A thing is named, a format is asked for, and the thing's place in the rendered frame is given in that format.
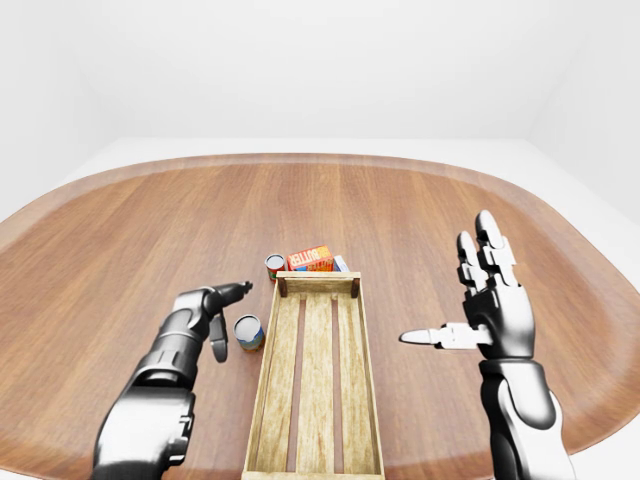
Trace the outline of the silver robot right hand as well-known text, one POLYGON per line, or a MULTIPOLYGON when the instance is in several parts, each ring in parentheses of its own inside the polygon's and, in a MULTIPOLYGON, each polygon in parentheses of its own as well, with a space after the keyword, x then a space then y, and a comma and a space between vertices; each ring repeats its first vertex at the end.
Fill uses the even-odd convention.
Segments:
POLYGON ((475 219, 476 236, 461 232, 456 240, 458 278, 465 286, 465 323, 410 330, 399 341, 439 349, 479 349, 484 358, 531 359, 535 321, 524 286, 516 279, 509 240, 487 210, 475 219))

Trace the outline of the silver robot left hand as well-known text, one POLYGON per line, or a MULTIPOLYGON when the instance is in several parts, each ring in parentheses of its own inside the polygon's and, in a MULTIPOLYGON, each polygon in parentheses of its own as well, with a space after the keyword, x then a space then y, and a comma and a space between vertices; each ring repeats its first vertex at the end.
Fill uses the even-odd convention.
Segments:
POLYGON ((224 363, 228 357, 228 334, 223 310, 242 300, 252 288, 251 281, 244 281, 203 286, 179 294, 157 338, 182 335, 200 342, 208 339, 216 361, 224 363))

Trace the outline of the wooden slat tray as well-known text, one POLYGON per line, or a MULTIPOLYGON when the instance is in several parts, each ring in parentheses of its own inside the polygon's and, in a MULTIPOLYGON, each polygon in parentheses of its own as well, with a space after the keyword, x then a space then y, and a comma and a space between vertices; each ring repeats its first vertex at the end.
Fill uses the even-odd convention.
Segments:
POLYGON ((242 480, 385 480, 358 272, 278 272, 242 480))

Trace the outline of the tin with blue yellow label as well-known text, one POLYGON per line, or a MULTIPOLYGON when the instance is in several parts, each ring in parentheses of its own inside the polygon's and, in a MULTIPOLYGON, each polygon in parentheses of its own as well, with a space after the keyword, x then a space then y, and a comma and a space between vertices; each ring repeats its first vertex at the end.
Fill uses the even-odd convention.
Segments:
POLYGON ((258 351, 265 340, 260 320, 254 315, 243 315, 238 318, 234 323, 233 333, 246 352, 258 351))

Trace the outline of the orange butter box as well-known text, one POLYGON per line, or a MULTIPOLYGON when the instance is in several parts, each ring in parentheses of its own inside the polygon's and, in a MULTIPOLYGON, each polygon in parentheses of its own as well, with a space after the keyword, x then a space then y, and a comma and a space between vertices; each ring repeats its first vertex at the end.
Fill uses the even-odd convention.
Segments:
POLYGON ((334 270, 334 257, 327 245, 301 250, 286 257, 289 271, 325 271, 334 270))

